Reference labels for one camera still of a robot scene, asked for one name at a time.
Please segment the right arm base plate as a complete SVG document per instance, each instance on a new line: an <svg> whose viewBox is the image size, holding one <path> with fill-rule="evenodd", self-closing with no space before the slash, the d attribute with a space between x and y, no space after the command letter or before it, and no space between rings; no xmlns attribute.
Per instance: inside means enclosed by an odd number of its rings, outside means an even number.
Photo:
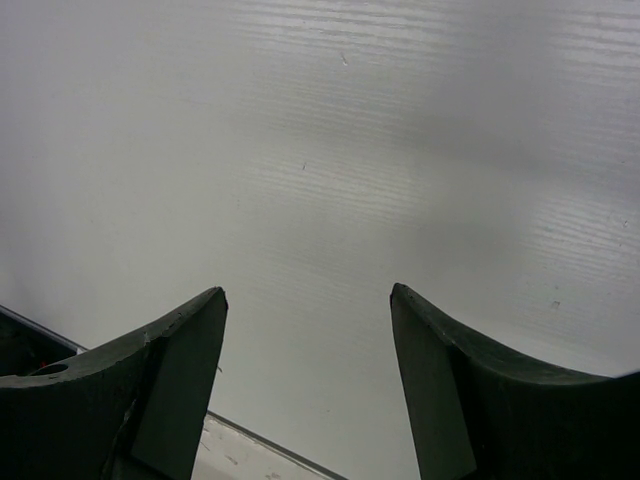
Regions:
<svg viewBox="0 0 640 480"><path fill-rule="evenodd" d="M85 348L2 306L1 375L30 375Z"/></svg>

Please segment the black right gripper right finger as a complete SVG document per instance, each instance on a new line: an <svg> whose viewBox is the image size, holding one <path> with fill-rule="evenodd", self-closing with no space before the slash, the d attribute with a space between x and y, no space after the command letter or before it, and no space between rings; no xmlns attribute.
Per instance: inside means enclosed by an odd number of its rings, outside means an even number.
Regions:
<svg viewBox="0 0 640 480"><path fill-rule="evenodd" d="M396 356L424 479L635 479L639 376L516 351L413 289L390 294Z"/></svg>

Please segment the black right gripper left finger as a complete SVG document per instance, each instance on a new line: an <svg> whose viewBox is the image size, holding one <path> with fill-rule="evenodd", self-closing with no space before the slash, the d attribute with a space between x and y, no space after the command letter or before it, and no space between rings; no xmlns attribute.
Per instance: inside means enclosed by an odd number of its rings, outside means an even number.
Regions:
<svg viewBox="0 0 640 480"><path fill-rule="evenodd" d="M214 287L96 348L1 375L2 477L189 478L227 311Z"/></svg>

